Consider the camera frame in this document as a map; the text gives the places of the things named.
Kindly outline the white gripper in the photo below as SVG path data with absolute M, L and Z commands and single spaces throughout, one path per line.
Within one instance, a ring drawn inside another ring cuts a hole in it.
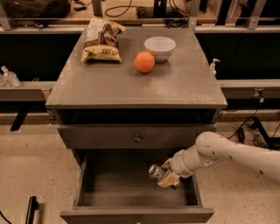
M 185 161 L 186 150 L 176 152 L 173 157 L 168 158 L 163 164 L 162 168 L 167 171 L 165 175 L 157 182 L 163 188 L 173 187 L 178 188 L 180 185 L 179 177 L 189 178 L 194 174 L 194 171 L 187 165 Z

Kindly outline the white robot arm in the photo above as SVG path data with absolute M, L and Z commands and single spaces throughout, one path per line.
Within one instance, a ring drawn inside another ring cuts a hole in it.
M 211 167 L 221 160 L 234 161 L 280 184 L 278 150 L 234 143 L 211 131 L 199 134 L 193 146 L 167 159 L 162 165 L 165 174 L 157 184 L 163 188 L 174 186 L 180 178 L 189 178 L 197 169 Z

